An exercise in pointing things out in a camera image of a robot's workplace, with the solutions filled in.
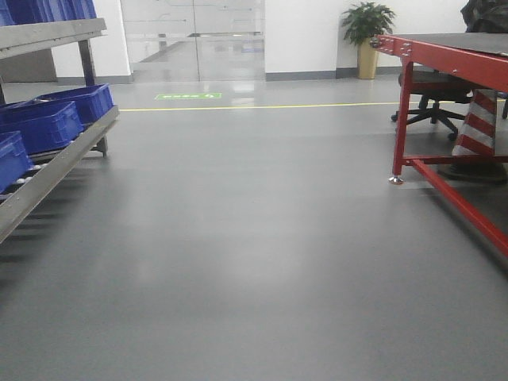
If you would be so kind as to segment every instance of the yellow floor line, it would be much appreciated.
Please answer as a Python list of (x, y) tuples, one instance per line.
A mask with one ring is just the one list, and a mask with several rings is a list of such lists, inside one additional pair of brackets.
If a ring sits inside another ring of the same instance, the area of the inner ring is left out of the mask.
[(316, 105), (273, 105), (273, 106), (211, 106), (211, 107), (164, 107), (164, 108), (145, 108), (145, 109), (120, 109), (124, 113), (142, 113), (159, 111), (199, 111), (199, 110), (269, 110), (269, 109), (306, 109), (318, 107), (354, 107), (354, 106), (396, 106), (398, 102), (361, 102), (361, 103), (326, 103)]

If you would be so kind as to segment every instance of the doorway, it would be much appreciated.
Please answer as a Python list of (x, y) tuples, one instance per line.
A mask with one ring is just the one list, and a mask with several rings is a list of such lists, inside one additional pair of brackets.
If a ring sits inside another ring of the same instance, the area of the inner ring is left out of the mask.
[(135, 82), (264, 79), (264, 0), (121, 0)]

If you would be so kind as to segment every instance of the crate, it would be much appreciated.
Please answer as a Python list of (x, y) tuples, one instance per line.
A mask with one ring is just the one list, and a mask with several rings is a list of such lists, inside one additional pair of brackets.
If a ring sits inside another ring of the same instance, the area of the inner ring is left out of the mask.
[(32, 167), (19, 131), (0, 133), (0, 193)]
[(6, 0), (15, 24), (65, 21), (73, 18), (67, 0)]
[(14, 25), (6, 0), (0, 0), (0, 26)]
[(43, 10), (43, 22), (74, 20), (74, 11), (68, 0), (38, 0)]
[(74, 11), (74, 18), (79, 20), (82, 18), (96, 18), (94, 2), (92, 0), (68, 0)]
[(76, 102), (79, 118), (84, 125), (96, 122), (113, 107), (108, 84), (44, 94), (32, 100), (32, 102), (40, 101)]
[(74, 102), (40, 103), (0, 111), (0, 133), (20, 131), (28, 154), (69, 145), (83, 125)]

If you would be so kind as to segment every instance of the red table frame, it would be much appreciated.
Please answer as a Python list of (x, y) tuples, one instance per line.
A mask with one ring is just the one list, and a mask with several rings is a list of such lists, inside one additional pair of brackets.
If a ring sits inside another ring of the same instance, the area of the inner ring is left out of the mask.
[(399, 56), (402, 60), (402, 86), (394, 147), (393, 177), (390, 178), (390, 182), (397, 185), (402, 184), (403, 181), (400, 178), (402, 167), (414, 167), (508, 258), (508, 237), (429, 167), (429, 164), (506, 163), (508, 162), (508, 156), (458, 157), (407, 156), (405, 154), (406, 122), (411, 89), (414, 85), (413, 66), (415, 63), (466, 79), (479, 84), (481, 87), (508, 92), (508, 58), (430, 44), (419, 41), (417, 37), (411, 37), (410, 39), (404, 36), (390, 35), (377, 37), (379, 39), (378, 51)]

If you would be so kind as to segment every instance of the potted plant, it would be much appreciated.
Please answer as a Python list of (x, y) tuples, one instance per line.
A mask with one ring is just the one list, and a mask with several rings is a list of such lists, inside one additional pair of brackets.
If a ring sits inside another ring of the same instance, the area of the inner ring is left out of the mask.
[(358, 47), (358, 78), (374, 79), (378, 52), (371, 48), (369, 40), (375, 34), (392, 33), (395, 13), (374, 2), (361, 2), (342, 14), (341, 25), (346, 27), (345, 40)]

